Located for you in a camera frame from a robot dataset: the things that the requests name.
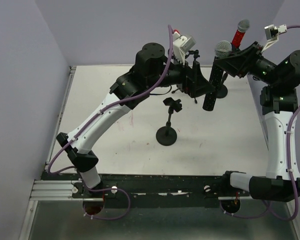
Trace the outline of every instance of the microphone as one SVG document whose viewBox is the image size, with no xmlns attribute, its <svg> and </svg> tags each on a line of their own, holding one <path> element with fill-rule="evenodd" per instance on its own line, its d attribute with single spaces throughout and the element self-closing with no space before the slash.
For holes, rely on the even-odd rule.
<svg viewBox="0 0 300 240">
<path fill-rule="evenodd" d="M 238 23 L 238 29 L 236 30 L 233 40 L 231 42 L 236 49 L 239 48 L 241 41 L 244 38 L 244 35 L 249 28 L 250 28 L 250 22 L 248 19 L 241 20 Z"/>
<path fill-rule="evenodd" d="M 220 41 L 214 48 L 215 59 L 227 57 L 232 52 L 232 45 L 229 41 Z M 205 95 L 202 108 L 206 111 L 212 111 L 216 104 L 218 90 L 222 85 L 224 71 L 216 66 L 212 65 L 209 83 L 214 86 L 214 91 Z"/>
</svg>

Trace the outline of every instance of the metal floor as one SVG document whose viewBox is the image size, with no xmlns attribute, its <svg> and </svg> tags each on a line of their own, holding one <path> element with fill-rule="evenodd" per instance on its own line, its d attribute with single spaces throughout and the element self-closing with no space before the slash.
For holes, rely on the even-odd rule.
<svg viewBox="0 0 300 240">
<path fill-rule="evenodd" d="M 242 200 L 238 214 L 253 216 L 265 209 L 261 201 Z M 281 216 L 287 205 L 273 203 Z M 103 214 L 120 214 L 111 209 Z M 292 223 L 272 215 L 259 219 L 227 216 L 219 208 L 132 209 L 115 221 L 84 217 L 82 202 L 39 202 L 31 240 L 296 240 Z"/>
</svg>

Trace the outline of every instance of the black microphone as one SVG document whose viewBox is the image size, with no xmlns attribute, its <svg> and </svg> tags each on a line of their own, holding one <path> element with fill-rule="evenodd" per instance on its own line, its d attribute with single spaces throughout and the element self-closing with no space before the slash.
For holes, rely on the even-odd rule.
<svg viewBox="0 0 300 240">
<path fill-rule="evenodd" d="M 227 57 L 232 52 L 232 45 L 229 41 L 220 41 L 215 46 L 214 52 L 214 60 Z M 202 108 L 206 111 L 212 111 L 215 107 L 218 90 L 222 84 L 223 73 L 224 71 L 220 67 L 216 66 L 215 64 L 212 65 L 209 83 L 214 86 L 215 91 L 206 94 L 204 97 Z"/>
</svg>

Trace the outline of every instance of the microphone grille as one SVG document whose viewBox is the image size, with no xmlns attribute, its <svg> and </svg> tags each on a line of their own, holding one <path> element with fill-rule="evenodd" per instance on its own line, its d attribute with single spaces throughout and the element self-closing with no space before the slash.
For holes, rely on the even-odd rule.
<svg viewBox="0 0 300 240">
<path fill-rule="evenodd" d="M 218 58 L 227 57 L 232 52 L 232 45 L 229 41 L 220 41 L 215 45 L 214 53 Z"/>
<path fill-rule="evenodd" d="M 243 19 L 238 23 L 239 32 L 245 33 L 250 28 L 250 22 L 248 19 Z"/>
</svg>

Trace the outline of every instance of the red microphone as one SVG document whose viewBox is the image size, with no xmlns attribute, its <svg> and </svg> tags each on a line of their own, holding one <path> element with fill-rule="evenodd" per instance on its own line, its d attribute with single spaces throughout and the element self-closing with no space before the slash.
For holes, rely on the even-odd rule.
<svg viewBox="0 0 300 240">
<path fill-rule="evenodd" d="M 232 45 L 236 49 L 239 48 L 239 46 L 241 44 L 241 41 L 244 38 L 244 35 L 245 35 L 246 31 L 249 29 L 249 27 L 250 27 L 250 22 L 249 22 L 248 19 L 241 20 L 238 23 L 238 29 L 235 32 L 235 35 L 234 35 L 233 40 L 231 42 Z"/>
</svg>

